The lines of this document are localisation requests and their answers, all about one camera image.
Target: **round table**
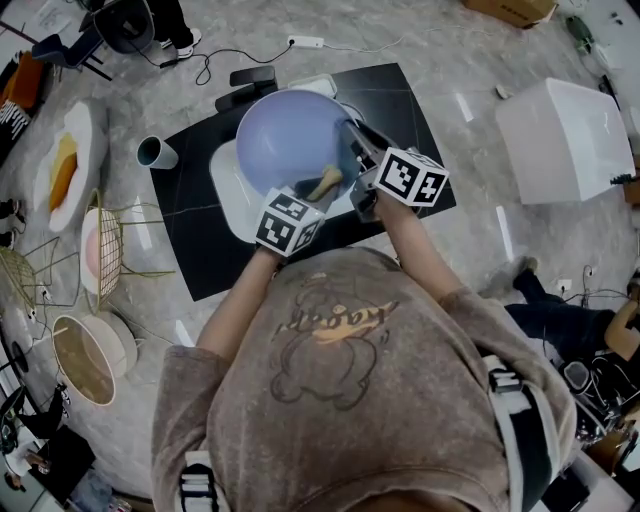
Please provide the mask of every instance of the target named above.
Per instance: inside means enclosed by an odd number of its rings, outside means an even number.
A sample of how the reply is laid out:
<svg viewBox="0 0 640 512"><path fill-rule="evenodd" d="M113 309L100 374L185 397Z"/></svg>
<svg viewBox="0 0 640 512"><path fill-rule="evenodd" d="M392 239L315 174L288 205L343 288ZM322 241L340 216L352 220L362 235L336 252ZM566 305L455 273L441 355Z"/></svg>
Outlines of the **round table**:
<svg viewBox="0 0 640 512"><path fill-rule="evenodd" d="M112 313L81 320L61 315L53 325L53 349L70 385L90 402L110 405L116 379L135 364L137 349L131 331Z"/></svg>

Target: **brown sweatshirt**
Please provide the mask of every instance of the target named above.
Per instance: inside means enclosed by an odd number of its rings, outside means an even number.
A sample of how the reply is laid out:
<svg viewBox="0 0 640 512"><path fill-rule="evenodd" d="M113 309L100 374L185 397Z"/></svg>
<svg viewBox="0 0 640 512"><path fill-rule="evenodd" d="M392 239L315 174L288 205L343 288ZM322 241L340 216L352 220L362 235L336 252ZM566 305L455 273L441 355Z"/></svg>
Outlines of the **brown sweatshirt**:
<svg viewBox="0 0 640 512"><path fill-rule="evenodd" d="M576 413L552 366L500 304L461 289L437 304L363 249L286 267L229 365L165 357L153 498L174 510L186 451L206 448L231 509L345 510L394 490L508 510L503 445L476 346L547 395L566 460Z"/></svg>

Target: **wrist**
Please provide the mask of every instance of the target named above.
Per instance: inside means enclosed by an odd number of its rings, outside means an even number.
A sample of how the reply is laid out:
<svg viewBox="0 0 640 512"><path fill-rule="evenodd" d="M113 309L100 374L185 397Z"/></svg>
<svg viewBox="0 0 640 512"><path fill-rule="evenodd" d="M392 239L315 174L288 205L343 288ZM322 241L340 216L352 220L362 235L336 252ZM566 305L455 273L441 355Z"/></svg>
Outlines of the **wrist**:
<svg viewBox="0 0 640 512"><path fill-rule="evenodd" d="M386 222L390 219L415 216L411 208L382 190L378 190L378 200L374 206L375 214Z"/></svg>
<svg viewBox="0 0 640 512"><path fill-rule="evenodd" d="M284 261L284 256L278 254L263 245L259 245L253 255L253 259L269 269L275 270Z"/></svg>

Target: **power strip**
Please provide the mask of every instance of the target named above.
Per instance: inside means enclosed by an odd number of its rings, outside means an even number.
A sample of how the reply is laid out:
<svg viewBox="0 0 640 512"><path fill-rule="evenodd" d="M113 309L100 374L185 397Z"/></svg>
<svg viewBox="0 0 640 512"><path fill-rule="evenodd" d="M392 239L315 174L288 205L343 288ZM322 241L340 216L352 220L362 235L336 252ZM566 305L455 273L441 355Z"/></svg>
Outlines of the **power strip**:
<svg viewBox="0 0 640 512"><path fill-rule="evenodd" d="M319 50L324 46L324 38L322 37L308 37L308 36L289 36L287 37L287 44L294 48L311 48L313 50Z"/></svg>

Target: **white cup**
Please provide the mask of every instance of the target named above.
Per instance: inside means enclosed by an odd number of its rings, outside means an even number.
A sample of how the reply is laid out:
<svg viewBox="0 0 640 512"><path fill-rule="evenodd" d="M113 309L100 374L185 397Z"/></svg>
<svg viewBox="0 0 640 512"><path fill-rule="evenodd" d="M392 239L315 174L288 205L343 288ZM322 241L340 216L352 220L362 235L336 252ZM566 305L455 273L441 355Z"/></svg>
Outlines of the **white cup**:
<svg viewBox="0 0 640 512"><path fill-rule="evenodd" d="M160 137L150 135L138 146L138 163L152 169L173 169L178 163L178 153Z"/></svg>

